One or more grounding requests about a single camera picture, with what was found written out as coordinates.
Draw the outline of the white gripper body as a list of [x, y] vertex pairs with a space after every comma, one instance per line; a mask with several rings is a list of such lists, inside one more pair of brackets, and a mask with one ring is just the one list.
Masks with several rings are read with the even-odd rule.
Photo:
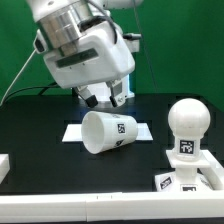
[[99, 24], [76, 42], [78, 52], [62, 56], [57, 50], [44, 56], [45, 64], [61, 88], [108, 82], [134, 71], [135, 61], [118, 31]]

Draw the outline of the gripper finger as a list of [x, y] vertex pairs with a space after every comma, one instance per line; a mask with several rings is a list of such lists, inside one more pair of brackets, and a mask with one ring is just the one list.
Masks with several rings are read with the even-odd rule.
[[87, 86], [78, 86], [75, 87], [74, 90], [88, 107], [94, 108], [98, 105], [96, 96], [89, 91]]
[[110, 89], [110, 101], [114, 107], [122, 106], [125, 103], [125, 92], [121, 79], [108, 81], [106, 83]]

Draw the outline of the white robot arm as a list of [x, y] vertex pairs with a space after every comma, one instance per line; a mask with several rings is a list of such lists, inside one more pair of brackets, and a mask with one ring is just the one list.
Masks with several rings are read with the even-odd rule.
[[128, 75], [141, 36], [125, 33], [111, 18], [143, 0], [26, 0], [38, 25], [34, 47], [55, 82], [72, 88], [90, 107], [100, 101], [121, 106], [133, 94]]

